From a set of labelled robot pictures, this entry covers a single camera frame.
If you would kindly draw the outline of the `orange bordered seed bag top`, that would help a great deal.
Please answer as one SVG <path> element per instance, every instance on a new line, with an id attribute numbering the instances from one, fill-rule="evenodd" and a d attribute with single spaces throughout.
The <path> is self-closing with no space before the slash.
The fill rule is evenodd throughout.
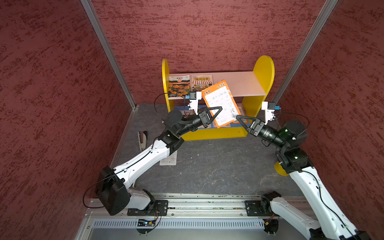
<path id="1" fill-rule="evenodd" d="M 236 116 L 241 115 L 234 97 L 225 80 L 222 80 L 202 91 L 202 97 L 207 107 L 222 107 L 223 110 L 214 121 L 216 128 L 236 121 Z"/>

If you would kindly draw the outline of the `sunflower shop seed bag top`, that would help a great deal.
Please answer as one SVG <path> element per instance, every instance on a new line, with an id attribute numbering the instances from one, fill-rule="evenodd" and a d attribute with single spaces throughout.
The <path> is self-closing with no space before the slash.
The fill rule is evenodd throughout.
<path id="1" fill-rule="evenodd" d="M 213 85 L 212 75 L 191 75 L 191 91 L 201 92 Z"/>

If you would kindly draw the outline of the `white seed bag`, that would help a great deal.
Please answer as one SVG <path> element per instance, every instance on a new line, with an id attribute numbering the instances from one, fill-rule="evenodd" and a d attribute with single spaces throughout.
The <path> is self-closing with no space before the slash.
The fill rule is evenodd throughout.
<path id="1" fill-rule="evenodd" d="M 177 165 L 177 151 L 175 151 L 165 159 L 160 160 L 160 166 L 176 166 L 176 165 Z"/>

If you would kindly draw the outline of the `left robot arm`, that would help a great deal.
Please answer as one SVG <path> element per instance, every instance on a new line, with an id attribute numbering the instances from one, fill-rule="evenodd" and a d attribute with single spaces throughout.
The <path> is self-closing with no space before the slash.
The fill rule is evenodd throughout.
<path id="1" fill-rule="evenodd" d="M 155 198 L 147 190 L 134 189 L 133 183 L 153 165 L 173 154 L 183 144 L 184 134 L 196 131 L 200 126 L 207 128 L 222 110 L 222 107 L 205 108 L 189 116 L 171 111 L 163 121 L 165 130 L 150 147 L 124 164 L 103 168 L 96 195 L 108 213 L 114 216 L 126 208 L 154 211 Z"/>

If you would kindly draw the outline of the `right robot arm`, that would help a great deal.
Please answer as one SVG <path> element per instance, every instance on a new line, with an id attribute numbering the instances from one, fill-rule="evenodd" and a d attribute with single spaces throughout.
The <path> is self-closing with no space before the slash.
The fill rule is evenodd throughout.
<path id="1" fill-rule="evenodd" d="M 294 180 L 315 213 L 312 219 L 273 191 L 261 197 L 262 211 L 282 217 L 307 240 L 368 240 L 346 217 L 320 179 L 309 158 L 300 147 L 307 138 L 306 127 L 289 121 L 279 131 L 258 118 L 238 115 L 237 121 L 252 136 L 277 148 L 277 165 Z"/>

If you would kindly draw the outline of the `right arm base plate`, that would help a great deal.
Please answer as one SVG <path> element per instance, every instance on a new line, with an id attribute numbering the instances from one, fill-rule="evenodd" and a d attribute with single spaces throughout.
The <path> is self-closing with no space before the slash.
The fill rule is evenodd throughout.
<path id="1" fill-rule="evenodd" d="M 245 209 L 248 217 L 259 217 L 262 219 L 280 217 L 280 215 L 272 211 L 271 202 L 268 200 L 245 201 Z"/>

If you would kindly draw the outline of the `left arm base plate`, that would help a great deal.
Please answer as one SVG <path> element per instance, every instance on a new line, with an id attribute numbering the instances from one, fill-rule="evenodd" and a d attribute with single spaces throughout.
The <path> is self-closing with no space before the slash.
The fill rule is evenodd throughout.
<path id="1" fill-rule="evenodd" d="M 169 201 L 167 200 L 153 200 L 143 210 L 128 209 L 127 215 L 156 217 L 160 214 L 161 216 L 166 216 L 168 212 L 168 203 Z"/>

